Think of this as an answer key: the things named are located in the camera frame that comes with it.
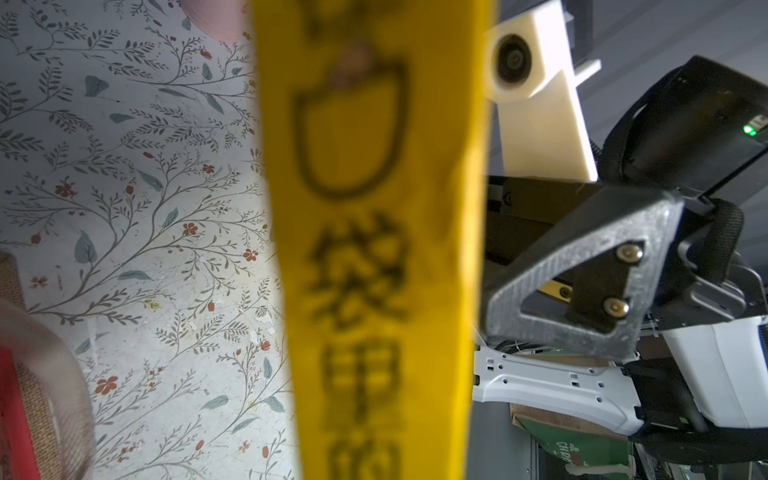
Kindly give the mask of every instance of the camera lens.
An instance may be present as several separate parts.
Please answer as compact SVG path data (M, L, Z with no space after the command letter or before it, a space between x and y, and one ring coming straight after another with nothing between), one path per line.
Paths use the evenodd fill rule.
M531 73L531 50L525 40L508 35L498 43L498 76L509 84L525 81Z

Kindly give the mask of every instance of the yellow tape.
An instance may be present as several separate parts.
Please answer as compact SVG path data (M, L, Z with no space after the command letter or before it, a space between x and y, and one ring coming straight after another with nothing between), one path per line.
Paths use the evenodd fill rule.
M488 3L254 5L304 477L461 478Z

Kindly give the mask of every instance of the metal bolt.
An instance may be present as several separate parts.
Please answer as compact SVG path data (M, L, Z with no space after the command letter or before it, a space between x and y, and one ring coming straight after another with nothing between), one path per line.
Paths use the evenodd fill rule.
M624 318L629 313L629 303L610 296L603 302L603 310L614 318Z
M634 243L625 243L616 249L616 257L624 263L637 263L643 258L643 249Z

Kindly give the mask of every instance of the white plastic panel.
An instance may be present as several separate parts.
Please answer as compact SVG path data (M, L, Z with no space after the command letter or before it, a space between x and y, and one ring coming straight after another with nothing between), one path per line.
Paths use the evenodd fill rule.
M481 346L475 352L480 384L476 402L509 402L572 415L621 435L643 425L634 411L640 400L632 379L616 366L587 368L508 355Z
M763 317L667 330L664 338L701 413L719 427L768 427Z

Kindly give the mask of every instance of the floral wallpaper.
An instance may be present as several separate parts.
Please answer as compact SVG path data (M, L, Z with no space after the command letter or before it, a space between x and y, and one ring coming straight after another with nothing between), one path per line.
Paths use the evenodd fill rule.
M82 365L94 478L300 477L250 39L0 3L0 248Z

